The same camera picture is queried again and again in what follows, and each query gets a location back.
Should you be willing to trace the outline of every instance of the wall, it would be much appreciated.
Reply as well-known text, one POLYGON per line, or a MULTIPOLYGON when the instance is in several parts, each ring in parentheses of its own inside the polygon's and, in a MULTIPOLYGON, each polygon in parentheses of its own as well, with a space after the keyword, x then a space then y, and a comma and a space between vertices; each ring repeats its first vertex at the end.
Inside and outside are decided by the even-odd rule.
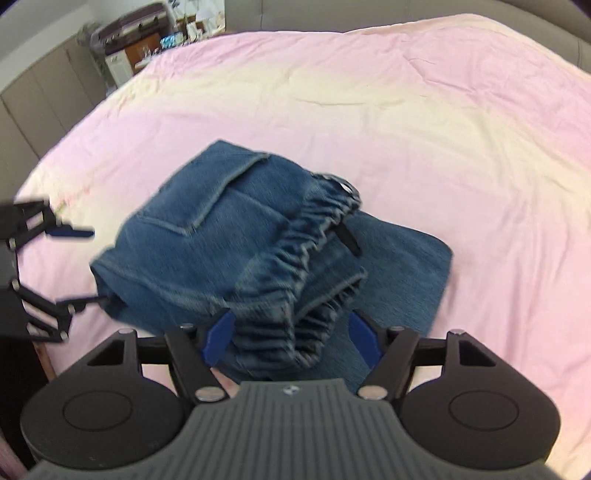
POLYGON ((82 0, 19 0, 0 17, 0 92, 93 20, 82 0))

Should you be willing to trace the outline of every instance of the metal screw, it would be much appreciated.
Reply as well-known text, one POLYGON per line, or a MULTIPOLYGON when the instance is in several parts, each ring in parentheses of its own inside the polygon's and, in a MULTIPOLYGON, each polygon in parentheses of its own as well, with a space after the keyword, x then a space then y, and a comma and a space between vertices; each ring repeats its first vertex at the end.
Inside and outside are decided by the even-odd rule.
POLYGON ((293 397, 294 395, 297 395, 300 392, 300 387, 298 387, 297 385, 288 385, 287 387, 283 387, 282 392, 285 395, 293 397))
POLYGON ((364 400, 383 400, 388 396, 388 390, 378 385, 365 385, 357 392, 364 400))
POLYGON ((226 394, 220 387, 203 387, 195 392, 195 396, 202 402, 216 402, 222 400, 226 394))

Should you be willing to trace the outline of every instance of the gray headboard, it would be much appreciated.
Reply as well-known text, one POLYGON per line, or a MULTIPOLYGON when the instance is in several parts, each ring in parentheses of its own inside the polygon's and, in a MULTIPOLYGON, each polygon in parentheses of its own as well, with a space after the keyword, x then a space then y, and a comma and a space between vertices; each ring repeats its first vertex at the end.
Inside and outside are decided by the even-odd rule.
POLYGON ((344 32, 464 13, 497 20, 591 72, 591 20, 571 0, 226 0, 234 32, 344 32))

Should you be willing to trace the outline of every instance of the bed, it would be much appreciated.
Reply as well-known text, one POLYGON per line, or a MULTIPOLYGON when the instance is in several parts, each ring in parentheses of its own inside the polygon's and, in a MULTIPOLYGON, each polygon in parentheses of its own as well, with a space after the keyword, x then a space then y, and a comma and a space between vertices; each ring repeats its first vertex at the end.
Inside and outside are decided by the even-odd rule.
MULTIPOLYGON (((464 329, 545 391, 562 418, 548 464, 580 479, 591 469, 588 125, 588 74, 476 15, 214 38, 159 57, 44 157, 19 197, 50 198, 96 238, 39 239, 21 278, 53 299, 94 293, 89 261, 219 138, 337 174, 368 213, 452 248, 431 335, 464 329)), ((121 326, 89 307, 48 347, 56 372, 121 326)), ((170 385, 162 369, 146 374, 170 385)))

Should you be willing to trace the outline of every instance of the wooden cabinet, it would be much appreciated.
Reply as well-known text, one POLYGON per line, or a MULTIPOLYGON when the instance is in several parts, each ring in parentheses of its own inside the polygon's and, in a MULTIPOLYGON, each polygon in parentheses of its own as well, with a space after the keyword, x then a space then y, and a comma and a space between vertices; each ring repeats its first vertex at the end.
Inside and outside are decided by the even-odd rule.
POLYGON ((0 202, 10 200, 29 172, 37 154, 0 102, 0 202))
POLYGON ((8 86, 2 93, 2 100, 39 158, 66 134, 32 70, 27 70, 8 86))
POLYGON ((0 199, 13 197, 37 161, 105 95, 89 50, 74 38, 12 82, 0 94, 0 199))

